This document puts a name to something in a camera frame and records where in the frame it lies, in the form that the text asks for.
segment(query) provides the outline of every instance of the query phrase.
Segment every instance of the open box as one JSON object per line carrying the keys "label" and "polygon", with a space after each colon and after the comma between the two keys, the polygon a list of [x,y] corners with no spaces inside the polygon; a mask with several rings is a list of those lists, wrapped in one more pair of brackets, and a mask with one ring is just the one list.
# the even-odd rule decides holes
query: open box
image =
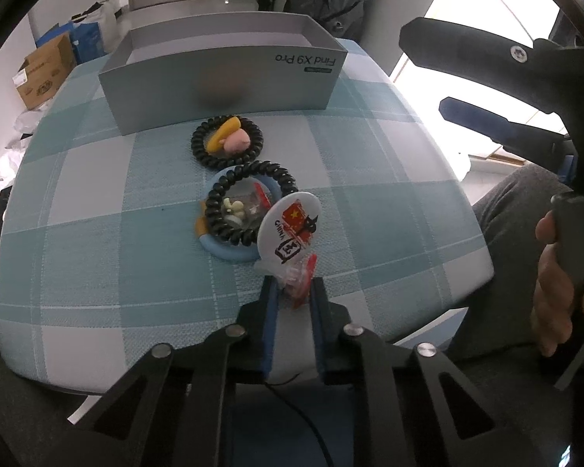
{"label": "open box", "polygon": [[221,114],[324,109],[346,54],[305,15],[197,15],[131,30],[100,83],[126,135]]}

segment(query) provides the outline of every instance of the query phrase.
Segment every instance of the checkered tablecloth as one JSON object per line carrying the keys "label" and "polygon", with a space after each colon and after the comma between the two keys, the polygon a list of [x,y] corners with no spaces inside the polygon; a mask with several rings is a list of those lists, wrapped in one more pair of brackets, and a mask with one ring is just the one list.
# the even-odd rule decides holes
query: checkered tablecloth
{"label": "checkered tablecloth", "polygon": [[[322,202],[317,275],[386,339],[481,286],[493,268],[467,198],[427,131],[356,44],[325,111],[246,114],[260,159]],[[213,172],[199,122],[117,130],[97,73],[77,67],[23,159],[0,241],[0,348],[17,374],[106,390],[149,347],[200,342],[257,299],[262,278],[193,231]]]}

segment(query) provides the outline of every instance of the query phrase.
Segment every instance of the white oval badge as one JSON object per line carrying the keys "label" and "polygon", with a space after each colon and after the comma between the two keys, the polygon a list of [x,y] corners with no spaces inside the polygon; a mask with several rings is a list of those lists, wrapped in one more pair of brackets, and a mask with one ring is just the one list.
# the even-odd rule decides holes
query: white oval badge
{"label": "white oval badge", "polygon": [[311,251],[322,207],[315,195],[306,191],[283,197],[266,213],[257,234],[262,260],[293,263]]}

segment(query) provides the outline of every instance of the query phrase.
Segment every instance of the metal screw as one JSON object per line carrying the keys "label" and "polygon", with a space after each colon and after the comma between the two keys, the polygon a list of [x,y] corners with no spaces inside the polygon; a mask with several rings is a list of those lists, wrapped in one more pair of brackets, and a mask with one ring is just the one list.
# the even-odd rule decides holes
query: metal screw
{"label": "metal screw", "polygon": [[242,337],[246,334],[246,330],[242,325],[233,324],[225,329],[225,333],[228,337]]}
{"label": "metal screw", "polygon": [[364,328],[354,323],[344,326],[344,333],[349,337],[358,337],[364,332]]}
{"label": "metal screw", "polygon": [[433,346],[430,342],[422,342],[417,345],[417,352],[426,358],[432,358],[437,354],[437,348]]}
{"label": "metal screw", "polygon": [[151,355],[154,358],[166,358],[171,354],[171,346],[168,344],[156,344],[151,348]]}
{"label": "metal screw", "polygon": [[525,63],[528,60],[528,53],[523,47],[519,45],[514,45],[511,47],[511,56],[515,61],[520,63]]}

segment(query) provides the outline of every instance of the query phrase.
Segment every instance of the person's leg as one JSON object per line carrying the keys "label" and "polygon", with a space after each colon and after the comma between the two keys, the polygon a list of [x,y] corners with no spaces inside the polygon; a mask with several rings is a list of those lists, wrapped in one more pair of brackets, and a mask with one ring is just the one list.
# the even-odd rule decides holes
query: person's leg
{"label": "person's leg", "polygon": [[22,467],[39,465],[72,426],[67,418],[84,398],[22,379],[0,356],[0,435]]}
{"label": "person's leg", "polygon": [[558,392],[539,372],[529,318],[543,244],[534,229],[551,197],[567,190],[555,175],[527,165],[474,206],[495,276],[464,302],[469,311],[447,351],[549,466],[571,440],[572,391]]}

